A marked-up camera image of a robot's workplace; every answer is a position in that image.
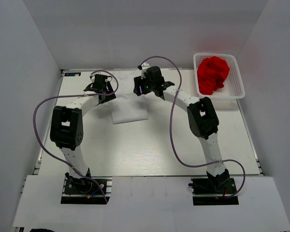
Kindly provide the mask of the white t shirt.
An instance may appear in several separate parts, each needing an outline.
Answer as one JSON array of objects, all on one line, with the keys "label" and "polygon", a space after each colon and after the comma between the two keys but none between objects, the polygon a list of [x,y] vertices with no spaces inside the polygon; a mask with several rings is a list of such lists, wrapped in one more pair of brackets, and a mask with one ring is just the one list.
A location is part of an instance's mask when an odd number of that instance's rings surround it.
[{"label": "white t shirt", "polygon": [[113,124],[129,123],[148,119],[145,96],[137,96],[134,92],[134,78],[140,76],[140,71],[113,71],[119,88],[116,98],[110,101]]}]

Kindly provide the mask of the red t shirt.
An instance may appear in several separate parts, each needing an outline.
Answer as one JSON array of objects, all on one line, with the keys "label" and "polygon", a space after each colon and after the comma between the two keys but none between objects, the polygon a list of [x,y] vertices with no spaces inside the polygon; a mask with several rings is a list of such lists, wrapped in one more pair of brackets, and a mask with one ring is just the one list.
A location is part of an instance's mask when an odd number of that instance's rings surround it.
[{"label": "red t shirt", "polygon": [[226,62],[217,56],[205,58],[197,69],[199,91],[203,95],[212,95],[224,88],[230,68]]}]

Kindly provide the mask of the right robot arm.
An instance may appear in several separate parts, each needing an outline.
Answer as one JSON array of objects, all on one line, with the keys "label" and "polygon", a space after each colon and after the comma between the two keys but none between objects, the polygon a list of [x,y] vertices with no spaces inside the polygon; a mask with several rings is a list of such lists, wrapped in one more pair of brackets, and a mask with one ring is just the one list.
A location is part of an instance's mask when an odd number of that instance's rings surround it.
[{"label": "right robot arm", "polygon": [[157,66],[139,65],[138,69],[141,75],[134,78],[133,92],[137,96],[153,92],[162,100],[171,102],[172,111],[178,106],[188,114],[189,128],[199,139],[205,156],[209,188],[215,193],[221,192],[230,174],[222,161],[217,133],[219,120],[211,100],[208,97],[200,99],[179,90],[174,83],[164,80]]}]

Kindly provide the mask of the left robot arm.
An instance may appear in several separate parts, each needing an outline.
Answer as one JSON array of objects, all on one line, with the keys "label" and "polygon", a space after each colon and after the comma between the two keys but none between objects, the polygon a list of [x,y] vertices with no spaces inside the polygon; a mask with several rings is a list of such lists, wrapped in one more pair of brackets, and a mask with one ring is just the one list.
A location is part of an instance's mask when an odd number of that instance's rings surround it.
[{"label": "left robot arm", "polygon": [[91,83],[85,87],[84,94],[65,106],[55,106],[50,130],[50,140],[68,162],[67,178],[75,180],[77,189],[82,193],[92,189],[90,169],[81,150],[84,138],[83,116],[93,107],[116,98],[111,85],[112,76],[97,73],[92,74],[90,79]]}]

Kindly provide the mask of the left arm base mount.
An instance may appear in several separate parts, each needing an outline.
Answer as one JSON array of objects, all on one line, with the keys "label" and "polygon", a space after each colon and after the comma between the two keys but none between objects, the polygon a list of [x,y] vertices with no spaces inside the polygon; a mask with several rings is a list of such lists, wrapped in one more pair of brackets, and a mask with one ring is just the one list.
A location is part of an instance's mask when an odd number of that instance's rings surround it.
[{"label": "left arm base mount", "polygon": [[96,178],[99,186],[89,180],[65,178],[61,195],[61,204],[106,205],[107,202],[100,190],[103,190],[107,200],[110,199],[112,178]]}]

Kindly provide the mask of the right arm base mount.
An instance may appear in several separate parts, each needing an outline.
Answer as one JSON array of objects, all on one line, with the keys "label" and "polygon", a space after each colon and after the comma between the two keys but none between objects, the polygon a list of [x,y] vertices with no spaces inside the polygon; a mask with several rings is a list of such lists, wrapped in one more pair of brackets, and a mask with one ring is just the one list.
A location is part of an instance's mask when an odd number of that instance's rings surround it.
[{"label": "right arm base mount", "polygon": [[219,205],[238,205],[235,181],[230,178],[221,187],[214,188],[207,178],[191,179],[188,186],[192,189],[192,199],[194,206],[219,206]]}]

